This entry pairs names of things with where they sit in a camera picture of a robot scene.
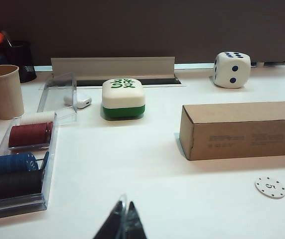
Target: white poker chip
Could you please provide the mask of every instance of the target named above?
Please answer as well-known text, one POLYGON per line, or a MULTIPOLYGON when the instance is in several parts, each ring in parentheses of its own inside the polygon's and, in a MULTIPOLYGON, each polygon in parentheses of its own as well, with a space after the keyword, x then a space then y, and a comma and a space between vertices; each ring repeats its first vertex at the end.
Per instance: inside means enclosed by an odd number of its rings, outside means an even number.
POLYGON ((279 181, 270 177, 259 177, 255 181, 256 188, 270 198, 282 198, 285 196, 285 187, 279 181))

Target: black pen holder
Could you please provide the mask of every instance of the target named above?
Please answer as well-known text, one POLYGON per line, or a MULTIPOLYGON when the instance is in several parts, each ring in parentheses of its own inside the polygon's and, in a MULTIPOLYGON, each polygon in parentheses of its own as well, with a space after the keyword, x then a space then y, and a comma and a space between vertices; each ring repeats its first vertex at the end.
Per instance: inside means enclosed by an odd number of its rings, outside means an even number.
POLYGON ((11 46, 5 49, 6 57, 11 65, 19 67, 21 83, 32 81, 36 78, 30 43, 28 41, 12 41, 11 46))

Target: poker chip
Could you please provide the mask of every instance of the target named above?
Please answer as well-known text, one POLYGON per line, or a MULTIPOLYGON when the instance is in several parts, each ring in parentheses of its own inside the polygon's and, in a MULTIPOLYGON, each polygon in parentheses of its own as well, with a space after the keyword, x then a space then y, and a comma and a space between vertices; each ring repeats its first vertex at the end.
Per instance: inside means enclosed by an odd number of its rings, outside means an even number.
POLYGON ((49 144, 53 122, 13 126, 8 139, 8 147, 49 144))
POLYGON ((55 118, 54 111, 25 114, 22 115, 19 124, 24 125, 24 124, 46 123, 54 121, 54 118, 55 118))
POLYGON ((0 175, 0 200, 42 192, 44 170, 0 175))
POLYGON ((256 188, 270 198, 282 198, 285 196, 285 187, 278 180, 270 177, 259 177, 255 181, 256 188))
POLYGON ((31 152, 0 156, 0 175, 38 170, 31 152))

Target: white table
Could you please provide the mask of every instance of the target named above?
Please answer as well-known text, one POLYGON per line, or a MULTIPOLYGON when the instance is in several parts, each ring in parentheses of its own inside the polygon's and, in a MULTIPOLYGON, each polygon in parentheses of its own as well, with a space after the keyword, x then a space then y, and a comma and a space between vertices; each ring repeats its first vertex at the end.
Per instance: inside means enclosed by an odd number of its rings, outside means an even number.
MULTIPOLYGON (((0 219, 0 239, 90 239, 123 193, 149 239, 285 238, 285 197, 254 186, 259 176, 285 185, 285 156, 188 161, 178 139, 182 105, 285 101, 285 65, 252 68, 242 89, 215 87, 209 69, 175 73, 184 87, 145 88, 138 120, 103 119, 101 89, 78 89, 93 103, 59 129, 48 209, 0 219)), ((44 79, 22 84, 26 112, 44 79)))

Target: paper cup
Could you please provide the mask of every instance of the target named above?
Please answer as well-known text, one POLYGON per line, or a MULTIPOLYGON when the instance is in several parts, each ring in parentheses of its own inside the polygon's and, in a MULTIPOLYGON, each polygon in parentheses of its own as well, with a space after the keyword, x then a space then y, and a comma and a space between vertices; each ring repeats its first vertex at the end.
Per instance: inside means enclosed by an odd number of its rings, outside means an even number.
POLYGON ((0 120, 10 120, 24 113, 18 67, 0 65, 0 120))

